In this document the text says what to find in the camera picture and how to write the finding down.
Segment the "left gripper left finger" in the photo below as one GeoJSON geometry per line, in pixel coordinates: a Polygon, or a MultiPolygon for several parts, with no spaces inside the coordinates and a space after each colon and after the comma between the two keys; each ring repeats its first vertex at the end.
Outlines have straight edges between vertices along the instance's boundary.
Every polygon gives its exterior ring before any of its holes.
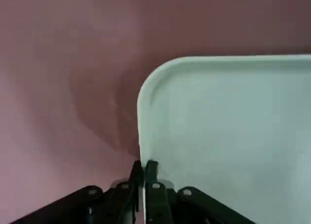
{"type": "Polygon", "coordinates": [[[127,180],[104,191],[81,188],[14,221],[16,224],[133,224],[139,211],[143,168],[135,161],[127,180]]]}

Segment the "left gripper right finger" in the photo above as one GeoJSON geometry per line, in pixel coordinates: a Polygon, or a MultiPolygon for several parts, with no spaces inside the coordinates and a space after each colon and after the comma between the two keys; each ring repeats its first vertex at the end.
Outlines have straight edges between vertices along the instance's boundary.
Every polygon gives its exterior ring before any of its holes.
{"type": "Polygon", "coordinates": [[[253,221],[232,210],[195,187],[178,191],[157,178],[158,162],[145,167],[145,222],[147,224],[252,224],[253,221]]]}

